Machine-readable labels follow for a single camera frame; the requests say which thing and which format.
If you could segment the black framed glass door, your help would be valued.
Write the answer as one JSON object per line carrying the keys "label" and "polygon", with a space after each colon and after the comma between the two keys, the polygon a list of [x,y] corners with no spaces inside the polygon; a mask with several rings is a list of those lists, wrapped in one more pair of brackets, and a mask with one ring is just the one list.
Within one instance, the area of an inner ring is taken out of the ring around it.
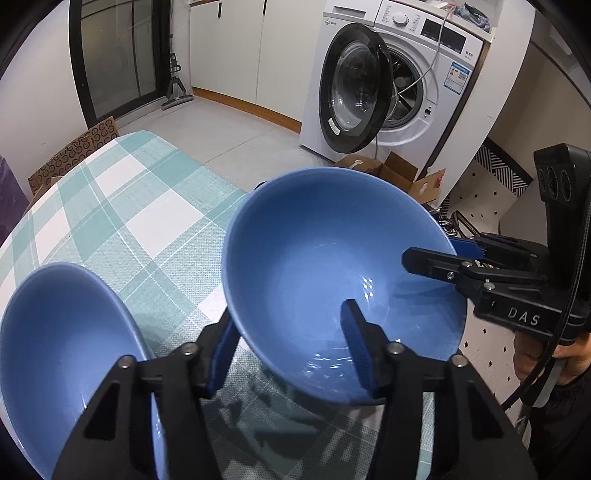
{"label": "black framed glass door", "polygon": [[170,0],[69,2],[72,71],[87,126],[165,95],[170,17]]}

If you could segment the blue bowl large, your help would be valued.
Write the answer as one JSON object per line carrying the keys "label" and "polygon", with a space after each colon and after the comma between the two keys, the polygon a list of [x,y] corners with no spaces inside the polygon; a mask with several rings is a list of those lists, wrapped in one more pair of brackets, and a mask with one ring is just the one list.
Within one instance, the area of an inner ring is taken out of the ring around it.
{"label": "blue bowl large", "polygon": [[392,341],[437,360],[455,354],[466,299],[407,272],[406,250],[454,248],[427,210],[377,177],[315,167],[267,181],[231,219],[222,289],[236,328],[270,371],[338,404],[369,405],[341,327],[355,300]]}

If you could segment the white washing machine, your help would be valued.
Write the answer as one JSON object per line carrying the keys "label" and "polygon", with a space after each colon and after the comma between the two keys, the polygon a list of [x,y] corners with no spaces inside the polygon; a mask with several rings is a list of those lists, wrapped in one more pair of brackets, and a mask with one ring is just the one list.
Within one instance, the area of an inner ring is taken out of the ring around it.
{"label": "white washing machine", "polygon": [[485,42],[452,12],[397,1],[329,1],[301,145],[332,162],[396,153],[429,168],[461,112]]}

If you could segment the teal checked tablecloth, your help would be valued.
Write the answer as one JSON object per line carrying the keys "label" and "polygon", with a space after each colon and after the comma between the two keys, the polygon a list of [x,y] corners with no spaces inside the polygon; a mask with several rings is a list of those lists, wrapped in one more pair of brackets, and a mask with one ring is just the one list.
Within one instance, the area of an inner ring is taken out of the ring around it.
{"label": "teal checked tablecloth", "polygon": [[[45,193],[5,240],[1,297],[41,265],[82,265],[118,294],[151,351],[164,355],[221,317],[222,240],[244,197],[153,133],[121,136]],[[298,393],[239,344],[204,416],[225,478],[362,479],[382,411]]]}

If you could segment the upright vacuum mop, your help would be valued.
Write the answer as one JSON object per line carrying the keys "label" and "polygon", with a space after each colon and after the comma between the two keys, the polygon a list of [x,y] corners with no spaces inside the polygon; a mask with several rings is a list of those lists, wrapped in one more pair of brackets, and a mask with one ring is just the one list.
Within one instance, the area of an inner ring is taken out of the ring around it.
{"label": "upright vacuum mop", "polygon": [[166,47],[162,48],[162,53],[168,54],[168,83],[165,91],[165,101],[161,104],[161,110],[166,111],[172,107],[191,102],[194,97],[185,88],[178,73],[182,70],[177,61],[175,53],[172,51],[173,35],[168,34]]}

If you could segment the purple plastic bag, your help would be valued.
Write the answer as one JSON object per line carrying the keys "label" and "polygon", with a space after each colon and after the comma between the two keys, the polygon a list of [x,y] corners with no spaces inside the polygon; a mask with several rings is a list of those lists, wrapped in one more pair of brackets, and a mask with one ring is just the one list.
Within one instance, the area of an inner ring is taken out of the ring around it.
{"label": "purple plastic bag", "polygon": [[6,159],[0,157],[0,242],[6,238],[21,220],[28,200],[18,184]]}

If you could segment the patterned cardboard box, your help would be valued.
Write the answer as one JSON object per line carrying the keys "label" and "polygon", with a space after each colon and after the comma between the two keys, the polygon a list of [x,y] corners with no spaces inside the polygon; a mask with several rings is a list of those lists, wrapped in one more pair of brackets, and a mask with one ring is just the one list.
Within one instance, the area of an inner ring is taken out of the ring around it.
{"label": "patterned cardboard box", "polygon": [[29,177],[32,193],[36,194],[41,187],[48,186],[52,178],[67,174],[73,167],[118,136],[119,131],[112,116],[97,123],[58,151]]}

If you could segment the white kitchen cabinets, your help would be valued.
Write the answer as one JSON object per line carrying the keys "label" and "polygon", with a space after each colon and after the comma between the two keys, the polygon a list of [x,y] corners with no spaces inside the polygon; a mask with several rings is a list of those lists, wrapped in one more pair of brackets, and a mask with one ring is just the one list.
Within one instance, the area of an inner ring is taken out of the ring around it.
{"label": "white kitchen cabinets", "polygon": [[324,9],[324,1],[190,2],[193,92],[298,133]]}

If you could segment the open cardboard box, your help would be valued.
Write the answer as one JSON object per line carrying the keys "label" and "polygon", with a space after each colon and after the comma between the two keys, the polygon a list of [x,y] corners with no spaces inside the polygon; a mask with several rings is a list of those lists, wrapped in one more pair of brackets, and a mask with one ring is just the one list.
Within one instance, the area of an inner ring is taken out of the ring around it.
{"label": "open cardboard box", "polygon": [[445,174],[440,169],[420,178],[418,168],[394,152],[384,161],[349,154],[332,166],[301,169],[267,181],[250,199],[287,207],[424,205],[438,198]]}

